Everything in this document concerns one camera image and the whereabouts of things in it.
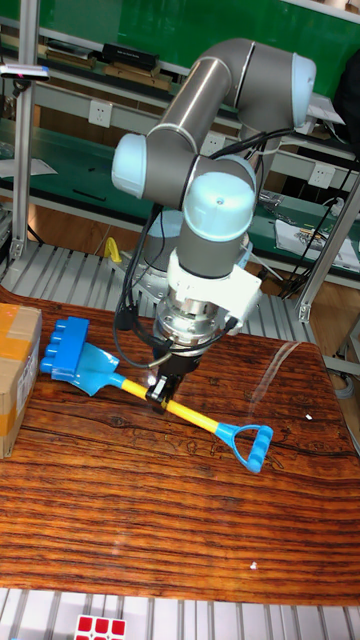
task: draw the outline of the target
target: light blue joint cap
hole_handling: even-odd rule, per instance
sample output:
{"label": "light blue joint cap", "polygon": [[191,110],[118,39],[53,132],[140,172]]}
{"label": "light blue joint cap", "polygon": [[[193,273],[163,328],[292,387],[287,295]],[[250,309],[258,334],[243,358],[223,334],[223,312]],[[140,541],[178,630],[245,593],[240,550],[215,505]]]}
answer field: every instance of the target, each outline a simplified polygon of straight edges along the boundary
{"label": "light blue joint cap", "polygon": [[245,233],[254,205],[254,191],[241,178],[211,171],[192,183],[184,201],[185,220],[200,238],[227,242]]}
{"label": "light blue joint cap", "polygon": [[141,198],[146,179],[146,138],[127,133],[116,147],[111,179],[113,185],[131,195]]}
{"label": "light blue joint cap", "polygon": [[294,127],[302,127],[306,120],[315,77],[315,63],[294,53],[291,70]]}

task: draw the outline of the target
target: blue d-shaped grip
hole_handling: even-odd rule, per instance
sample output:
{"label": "blue d-shaped grip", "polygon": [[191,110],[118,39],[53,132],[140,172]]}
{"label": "blue d-shaped grip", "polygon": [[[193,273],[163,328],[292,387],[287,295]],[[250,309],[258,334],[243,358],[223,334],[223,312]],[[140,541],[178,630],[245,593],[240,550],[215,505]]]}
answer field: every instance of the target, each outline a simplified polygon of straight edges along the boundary
{"label": "blue d-shaped grip", "polygon": [[[245,460],[237,449],[235,438],[238,433],[246,431],[247,429],[256,429],[257,434],[249,457]],[[258,424],[248,424],[246,427],[235,427],[232,424],[225,424],[223,422],[219,422],[215,431],[215,435],[225,442],[225,444],[233,450],[237,459],[240,460],[244,467],[253,473],[259,473],[259,471],[261,471],[273,433],[273,430],[266,425],[260,426]]]}

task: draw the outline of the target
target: wood grain surface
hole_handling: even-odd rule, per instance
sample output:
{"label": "wood grain surface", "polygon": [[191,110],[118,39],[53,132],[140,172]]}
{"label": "wood grain surface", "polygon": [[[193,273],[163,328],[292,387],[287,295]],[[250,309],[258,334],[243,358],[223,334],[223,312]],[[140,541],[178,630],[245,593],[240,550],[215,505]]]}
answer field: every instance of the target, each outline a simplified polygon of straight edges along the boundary
{"label": "wood grain surface", "polygon": [[[70,314],[89,317],[89,342],[114,352],[110,312],[0,287],[0,302],[19,300],[43,311],[41,354]],[[130,356],[149,358],[123,336]],[[259,475],[215,436],[123,391],[89,398],[40,374],[0,463],[0,586],[360,604],[359,460],[315,345],[298,345],[266,390],[283,344],[225,338],[176,395],[216,420],[270,425]],[[144,371],[120,371],[147,384]]]}

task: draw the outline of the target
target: aluminum post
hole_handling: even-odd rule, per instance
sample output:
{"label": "aluminum post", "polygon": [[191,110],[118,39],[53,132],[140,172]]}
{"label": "aluminum post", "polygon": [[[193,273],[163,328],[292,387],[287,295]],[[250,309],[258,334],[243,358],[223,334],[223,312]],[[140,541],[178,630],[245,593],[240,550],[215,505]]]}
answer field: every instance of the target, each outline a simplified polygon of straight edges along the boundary
{"label": "aluminum post", "polygon": [[[22,0],[20,10],[19,64],[37,62],[40,0]],[[10,258],[20,258],[27,239],[31,142],[35,86],[20,93],[16,107],[13,240]]]}
{"label": "aluminum post", "polygon": [[299,315],[300,322],[309,322],[311,305],[314,298],[324,282],[325,277],[339,253],[359,211],[360,173],[355,180],[354,186],[348,195],[343,210],[333,227],[328,241],[314,266],[311,276],[295,305],[295,310]]}

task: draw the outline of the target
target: white bracket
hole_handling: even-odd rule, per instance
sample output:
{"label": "white bracket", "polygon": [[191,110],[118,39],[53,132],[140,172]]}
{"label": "white bracket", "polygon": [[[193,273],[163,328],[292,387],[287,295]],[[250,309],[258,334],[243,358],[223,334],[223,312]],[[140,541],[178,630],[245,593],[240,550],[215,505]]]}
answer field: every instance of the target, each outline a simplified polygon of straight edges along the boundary
{"label": "white bracket", "polygon": [[211,302],[243,322],[261,296],[260,278],[238,265],[225,278],[199,278],[180,267],[176,249],[170,256],[168,281],[179,302],[187,299]]}

